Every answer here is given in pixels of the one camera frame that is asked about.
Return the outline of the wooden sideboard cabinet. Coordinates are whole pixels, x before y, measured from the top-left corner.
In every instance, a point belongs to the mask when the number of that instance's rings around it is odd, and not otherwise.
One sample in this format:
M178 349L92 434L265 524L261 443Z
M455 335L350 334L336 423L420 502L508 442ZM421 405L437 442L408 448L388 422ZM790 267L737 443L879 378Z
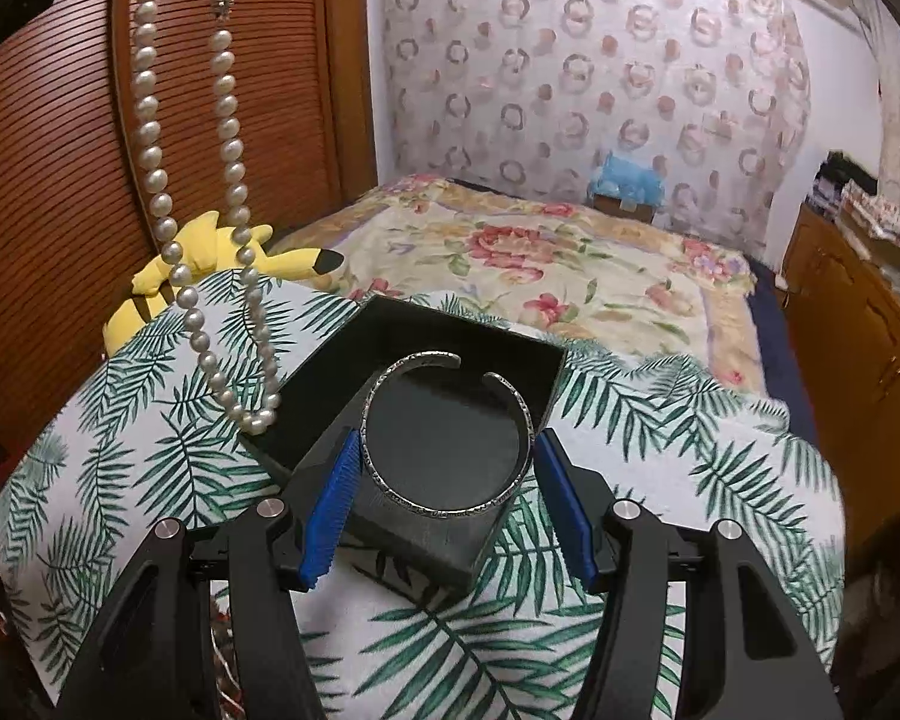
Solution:
M790 344L855 559L900 514L900 297L806 206L782 275Z

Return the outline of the stack of folded clothes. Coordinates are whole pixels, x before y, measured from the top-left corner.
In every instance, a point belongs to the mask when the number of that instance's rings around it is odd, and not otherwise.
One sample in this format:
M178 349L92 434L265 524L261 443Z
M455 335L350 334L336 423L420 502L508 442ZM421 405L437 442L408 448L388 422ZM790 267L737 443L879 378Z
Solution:
M843 151L829 151L814 176L806 203L834 221L841 213L860 226L872 241L900 249L900 208L878 192L870 172Z

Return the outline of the tied cream window curtain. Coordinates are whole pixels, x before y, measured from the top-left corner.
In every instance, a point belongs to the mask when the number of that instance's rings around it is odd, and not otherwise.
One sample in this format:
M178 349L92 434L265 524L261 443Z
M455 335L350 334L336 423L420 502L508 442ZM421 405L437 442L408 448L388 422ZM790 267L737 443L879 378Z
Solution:
M881 195L900 210L900 27L883 0L870 0L868 8L883 127L878 187Z

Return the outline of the blue plush toy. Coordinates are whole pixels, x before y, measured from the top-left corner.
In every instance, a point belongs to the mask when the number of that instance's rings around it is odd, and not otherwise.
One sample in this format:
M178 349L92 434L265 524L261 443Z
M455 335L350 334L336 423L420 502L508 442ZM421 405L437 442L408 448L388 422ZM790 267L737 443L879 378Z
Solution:
M642 167L608 154L590 177L587 197L608 197L624 206L658 208L663 200L663 181L651 167Z

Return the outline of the yellow Pikachu plush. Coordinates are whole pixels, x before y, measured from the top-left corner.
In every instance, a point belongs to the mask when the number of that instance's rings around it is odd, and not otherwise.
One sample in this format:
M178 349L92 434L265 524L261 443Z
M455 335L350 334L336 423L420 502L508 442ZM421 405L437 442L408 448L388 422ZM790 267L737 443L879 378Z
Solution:
M217 211L206 211L204 215L188 221L175 238L175 242L183 245L183 263L197 280L240 266L237 244L232 240L233 229L219 226L217 220ZM250 249L255 254L256 266L267 277L308 280L333 273L343 265L344 257L340 252L321 247L267 254L263 245L272 238L273 232L269 224L258 224L250 229ZM134 275L130 295L103 325L105 353L113 356L123 348L139 330L172 304L175 293L176 288L170 282L170 266L160 257L154 257Z

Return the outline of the black jewelry box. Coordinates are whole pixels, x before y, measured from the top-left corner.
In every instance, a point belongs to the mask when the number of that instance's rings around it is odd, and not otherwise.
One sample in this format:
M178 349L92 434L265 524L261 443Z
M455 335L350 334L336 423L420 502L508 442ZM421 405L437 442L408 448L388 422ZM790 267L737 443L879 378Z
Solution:
M515 400L482 378L507 380L541 427L564 359L525 333L377 296L290 374L278 419L244 444L286 484L343 431L365 429L383 479L362 480L349 533L466 593L509 510L487 501L520 466Z

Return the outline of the wooden louvered wardrobe door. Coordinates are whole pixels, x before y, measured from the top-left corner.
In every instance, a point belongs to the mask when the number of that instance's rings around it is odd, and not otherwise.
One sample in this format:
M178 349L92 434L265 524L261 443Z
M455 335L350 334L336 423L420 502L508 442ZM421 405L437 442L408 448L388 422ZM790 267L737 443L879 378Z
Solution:
M367 0L233 0L251 213L318 220L377 180ZM0 0L0 452L91 375L155 247L131 163L131 0Z

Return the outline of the patterned lace curtain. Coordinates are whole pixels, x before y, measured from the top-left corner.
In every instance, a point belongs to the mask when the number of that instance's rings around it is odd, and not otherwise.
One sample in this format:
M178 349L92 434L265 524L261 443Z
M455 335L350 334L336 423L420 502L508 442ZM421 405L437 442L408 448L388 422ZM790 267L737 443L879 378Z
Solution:
M811 109L787 0L382 0L382 57L400 171L578 203L614 154L756 257Z

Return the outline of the floral bed quilt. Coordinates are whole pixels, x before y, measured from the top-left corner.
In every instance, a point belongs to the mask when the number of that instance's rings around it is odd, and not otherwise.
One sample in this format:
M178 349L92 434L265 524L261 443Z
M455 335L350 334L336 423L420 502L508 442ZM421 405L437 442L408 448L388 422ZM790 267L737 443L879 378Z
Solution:
M745 255L588 206L416 174L271 247L343 254L340 270L313 280L328 293L452 293L468 312L620 355L690 355L728 387L766 388Z

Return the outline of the silver cuff bangle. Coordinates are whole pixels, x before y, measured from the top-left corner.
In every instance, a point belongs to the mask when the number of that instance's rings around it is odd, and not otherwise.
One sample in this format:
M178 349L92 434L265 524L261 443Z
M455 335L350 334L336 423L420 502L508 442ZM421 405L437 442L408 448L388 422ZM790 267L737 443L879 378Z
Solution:
M357 437L380 493L413 514L450 520L509 504L530 470L535 423L504 376L427 349L372 380Z

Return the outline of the palm leaf print cloth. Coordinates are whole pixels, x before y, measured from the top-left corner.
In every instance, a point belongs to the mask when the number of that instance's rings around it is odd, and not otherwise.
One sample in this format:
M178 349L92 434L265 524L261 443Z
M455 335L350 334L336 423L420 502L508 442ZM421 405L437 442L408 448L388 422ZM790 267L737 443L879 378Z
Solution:
M781 402L688 355L629 356L430 291L353 301L207 277L38 436L0 494L0 577L50 695L162 518L247 520L344 431L359 463L283 619L333 718L571 718L606 593L569 546L551 431L639 517L740 530L834 656L844 507Z

